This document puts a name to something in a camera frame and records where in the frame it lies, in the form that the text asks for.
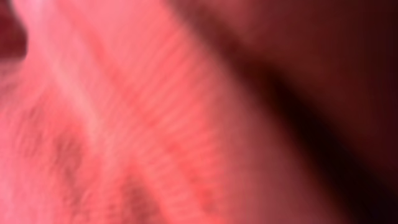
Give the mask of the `red printed t-shirt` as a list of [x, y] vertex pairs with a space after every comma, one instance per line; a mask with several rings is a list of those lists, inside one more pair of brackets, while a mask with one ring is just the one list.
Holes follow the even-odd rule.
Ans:
[[2, 1], [2, 223], [396, 223], [396, 1]]

